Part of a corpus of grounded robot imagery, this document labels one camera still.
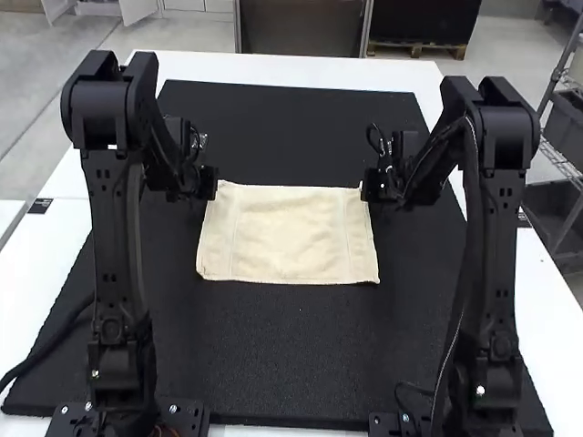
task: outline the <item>white table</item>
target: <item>white table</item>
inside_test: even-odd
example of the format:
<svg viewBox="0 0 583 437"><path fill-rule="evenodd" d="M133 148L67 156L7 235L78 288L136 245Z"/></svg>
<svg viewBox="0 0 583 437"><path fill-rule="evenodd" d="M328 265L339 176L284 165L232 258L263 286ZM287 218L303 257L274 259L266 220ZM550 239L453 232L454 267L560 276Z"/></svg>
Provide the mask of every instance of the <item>white table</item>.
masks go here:
<svg viewBox="0 0 583 437"><path fill-rule="evenodd" d="M414 92L431 129L442 111L442 75L433 62L157 52L158 91L166 79L271 86ZM90 230L77 152L67 152L41 197L56 198L44 216L27 215L0 252L0 373L22 360L66 280ZM461 174L450 182L465 209ZM517 329L538 396L557 437L580 437L583 311L533 229L517 244ZM40 250L30 256L30 246ZM36 302L30 310L29 301ZM3 437L42 437L48 419L0 415ZM211 434L344 435L346 432L215 426Z"/></svg>

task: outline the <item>black rubber mat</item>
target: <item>black rubber mat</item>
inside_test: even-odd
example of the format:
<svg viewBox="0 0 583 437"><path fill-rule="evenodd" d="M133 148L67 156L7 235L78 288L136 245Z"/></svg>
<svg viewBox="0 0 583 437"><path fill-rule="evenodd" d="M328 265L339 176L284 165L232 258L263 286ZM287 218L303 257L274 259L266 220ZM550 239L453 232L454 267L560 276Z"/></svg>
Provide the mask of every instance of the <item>black rubber mat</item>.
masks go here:
<svg viewBox="0 0 583 437"><path fill-rule="evenodd" d="M368 123L427 136L410 94L168 82L159 102L210 135L208 163L239 183L356 187L374 162ZM397 381L433 386L464 242L449 186L431 208L371 208L378 286L205 281L195 271L203 215L204 205L149 192L141 204L160 395L200 399L215 422L364 430L369 412L395 410ZM91 244L37 344L91 291ZM3 410L50 415L62 401L83 401L88 335L86 317L16 381ZM520 423L526 436L552 435L528 377Z"/></svg>

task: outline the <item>beige towel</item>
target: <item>beige towel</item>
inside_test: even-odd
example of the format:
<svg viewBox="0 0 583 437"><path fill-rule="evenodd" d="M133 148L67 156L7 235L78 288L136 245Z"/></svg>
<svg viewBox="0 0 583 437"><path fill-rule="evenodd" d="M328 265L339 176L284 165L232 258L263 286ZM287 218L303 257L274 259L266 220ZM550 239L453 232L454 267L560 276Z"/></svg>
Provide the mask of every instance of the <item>beige towel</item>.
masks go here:
<svg viewBox="0 0 583 437"><path fill-rule="evenodd" d="M202 224L197 272L210 280L378 284L368 204L358 188L221 180Z"/></svg>

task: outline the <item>pallet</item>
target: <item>pallet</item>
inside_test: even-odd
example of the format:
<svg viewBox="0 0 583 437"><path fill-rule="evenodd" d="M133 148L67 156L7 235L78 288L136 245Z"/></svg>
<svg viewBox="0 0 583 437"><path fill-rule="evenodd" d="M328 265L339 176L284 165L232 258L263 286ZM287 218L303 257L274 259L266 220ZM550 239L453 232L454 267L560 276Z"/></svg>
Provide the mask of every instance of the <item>pallet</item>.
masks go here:
<svg viewBox="0 0 583 437"><path fill-rule="evenodd" d="M378 48L384 47L406 48L410 51L411 57L413 59L418 59L421 57L421 53L424 48L440 48L447 50L455 60L463 61L465 59L465 50L467 49L467 44L460 44L456 46L435 43L388 43L385 41L369 41L368 47L366 48L366 55L376 56L376 50Z"/></svg>

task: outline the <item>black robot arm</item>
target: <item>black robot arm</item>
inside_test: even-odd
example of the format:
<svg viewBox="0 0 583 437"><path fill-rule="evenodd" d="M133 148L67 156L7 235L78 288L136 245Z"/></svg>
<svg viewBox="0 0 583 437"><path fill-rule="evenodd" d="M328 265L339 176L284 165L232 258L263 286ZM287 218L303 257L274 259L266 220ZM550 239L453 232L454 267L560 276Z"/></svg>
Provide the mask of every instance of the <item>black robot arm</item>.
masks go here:
<svg viewBox="0 0 583 437"><path fill-rule="evenodd" d="M110 435L110 427L117 437L148 436L159 421L142 279L138 205L144 184L166 192L170 201L212 200L217 189L217 170L199 163L203 145L196 128L160 114L157 76L152 53L138 52L120 68L112 52L92 51L61 97L63 125L80 150L93 223L96 302L87 380L98 426L90 435ZM192 410L202 415L200 406ZM194 432L190 426L180 435L198 435L200 427Z"/></svg>
<svg viewBox="0 0 583 437"><path fill-rule="evenodd" d="M404 152L418 149L415 132L393 132L388 141L376 125L368 128L379 158L365 172L362 197L404 209L432 205L455 167L464 171L465 251L424 435L497 437L517 429L517 215L539 124L501 77L485 78L479 90L464 77L446 77L441 93L442 116L412 158ZM444 422L447 393L452 408Z"/></svg>

